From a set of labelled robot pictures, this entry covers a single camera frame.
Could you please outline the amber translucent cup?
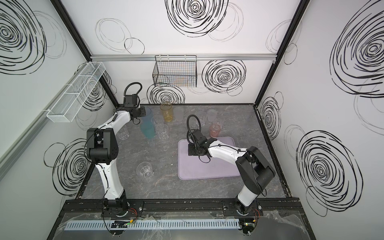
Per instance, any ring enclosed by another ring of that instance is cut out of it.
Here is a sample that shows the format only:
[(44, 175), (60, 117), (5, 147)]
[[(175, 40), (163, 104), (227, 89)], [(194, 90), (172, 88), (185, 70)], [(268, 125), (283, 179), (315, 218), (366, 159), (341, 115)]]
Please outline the amber translucent cup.
[(173, 106), (170, 102), (165, 102), (160, 105), (160, 109), (163, 114), (163, 118), (165, 122), (173, 121)]

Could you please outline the clear faceted glass tumbler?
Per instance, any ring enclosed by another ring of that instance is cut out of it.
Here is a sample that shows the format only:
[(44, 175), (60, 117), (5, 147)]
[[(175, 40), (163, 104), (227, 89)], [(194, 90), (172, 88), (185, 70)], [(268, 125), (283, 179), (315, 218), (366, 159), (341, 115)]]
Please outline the clear faceted glass tumbler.
[(198, 111), (198, 112), (196, 112), (196, 116), (198, 117), (201, 126), (202, 127), (205, 126), (206, 123), (207, 123), (207, 114), (206, 114), (206, 112)]

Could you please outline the blue translucent tall cup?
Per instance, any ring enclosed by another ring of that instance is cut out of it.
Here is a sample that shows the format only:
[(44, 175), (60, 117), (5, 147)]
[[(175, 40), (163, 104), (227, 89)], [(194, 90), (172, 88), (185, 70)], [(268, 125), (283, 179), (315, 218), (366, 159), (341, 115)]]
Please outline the blue translucent tall cup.
[(152, 117), (153, 117), (153, 110), (150, 107), (146, 107), (145, 110), (146, 110), (146, 115), (141, 118), (142, 122), (143, 123), (151, 122)]

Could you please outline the lilac plastic tray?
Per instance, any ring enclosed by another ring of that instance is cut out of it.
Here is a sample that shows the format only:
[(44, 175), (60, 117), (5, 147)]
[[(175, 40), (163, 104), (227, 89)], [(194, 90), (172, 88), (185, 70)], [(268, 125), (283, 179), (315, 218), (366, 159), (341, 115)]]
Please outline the lilac plastic tray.
[(218, 137), (218, 141), (225, 145), (227, 152), (235, 154), (230, 160), (229, 157), (208, 158), (207, 156), (190, 156), (188, 153), (188, 141), (178, 142), (178, 176), (181, 180), (201, 180), (213, 178), (237, 177), (240, 175), (235, 164), (238, 157), (245, 153), (245, 148), (237, 148), (234, 139), (231, 137)]

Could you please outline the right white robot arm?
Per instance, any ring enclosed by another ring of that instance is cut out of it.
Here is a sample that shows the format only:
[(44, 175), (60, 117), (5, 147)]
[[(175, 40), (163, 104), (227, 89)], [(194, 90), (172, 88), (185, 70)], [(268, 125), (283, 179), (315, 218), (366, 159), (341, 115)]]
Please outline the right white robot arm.
[(208, 139), (198, 129), (187, 132), (187, 141), (190, 156), (206, 156), (209, 160), (217, 158), (238, 168), (244, 182), (235, 202), (240, 215), (245, 216), (252, 210), (255, 199), (264, 194), (265, 188), (276, 175), (272, 165), (254, 146), (248, 149), (230, 146), (216, 138)]

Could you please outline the teal translucent cup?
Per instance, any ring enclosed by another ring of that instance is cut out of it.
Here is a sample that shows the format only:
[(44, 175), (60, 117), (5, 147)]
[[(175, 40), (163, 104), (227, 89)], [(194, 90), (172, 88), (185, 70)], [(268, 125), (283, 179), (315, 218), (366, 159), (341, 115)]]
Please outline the teal translucent cup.
[(155, 132), (155, 127), (150, 121), (144, 121), (140, 125), (141, 131), (144, 134), (144, 136), (147, 139), (152, 139), (155, 137), (156, 132)]

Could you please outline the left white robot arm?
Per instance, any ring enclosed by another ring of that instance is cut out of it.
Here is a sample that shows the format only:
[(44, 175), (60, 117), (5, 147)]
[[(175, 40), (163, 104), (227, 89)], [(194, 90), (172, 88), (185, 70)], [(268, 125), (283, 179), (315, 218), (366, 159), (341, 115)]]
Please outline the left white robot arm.
[(120, 216), (129, 211), (130, 205), (117, 170), (119, 147), (116, 134), (132, 119), (146, 115), (145, 107), (122, 108), (105, 123), (87, 130), (87, 158), (98, 169), (105, 192), (102, 207), (109, 211), (120, 210)]

